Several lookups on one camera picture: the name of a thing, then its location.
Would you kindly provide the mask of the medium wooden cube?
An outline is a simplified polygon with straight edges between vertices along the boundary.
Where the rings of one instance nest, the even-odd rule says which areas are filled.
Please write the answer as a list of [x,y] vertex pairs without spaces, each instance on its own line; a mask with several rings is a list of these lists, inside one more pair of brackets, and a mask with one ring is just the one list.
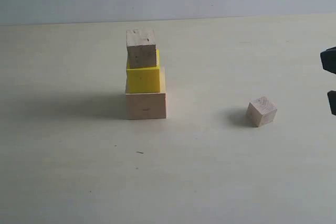
[[129,68],[156,67],[154,29],[129,29],[126,32],[126,37]]

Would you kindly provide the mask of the yellow cube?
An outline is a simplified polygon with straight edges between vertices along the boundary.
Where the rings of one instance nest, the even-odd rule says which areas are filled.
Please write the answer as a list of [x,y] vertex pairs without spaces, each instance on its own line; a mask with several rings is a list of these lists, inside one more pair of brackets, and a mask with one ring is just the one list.
[[156,50],[157,65],[155,67],[130,68],[127,60],[127,93],[160,92],[160,51]]

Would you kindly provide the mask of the large wooden cube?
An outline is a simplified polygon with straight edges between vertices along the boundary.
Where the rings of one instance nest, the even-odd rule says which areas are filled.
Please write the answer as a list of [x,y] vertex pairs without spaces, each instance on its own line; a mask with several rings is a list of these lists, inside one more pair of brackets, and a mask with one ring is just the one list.
[[165,119],[167,117],[165,69],[161,67],[160,92],[127,93],[126,83],[125,99],[128,120]]

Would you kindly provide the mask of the small wooden cube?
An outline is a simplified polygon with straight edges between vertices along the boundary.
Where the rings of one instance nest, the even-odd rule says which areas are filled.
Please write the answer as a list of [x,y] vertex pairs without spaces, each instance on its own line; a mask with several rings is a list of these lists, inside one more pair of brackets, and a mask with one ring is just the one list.
[[266,96],[249,102],[246,115],[255,127],[271,123],[276,115],[277,107]]

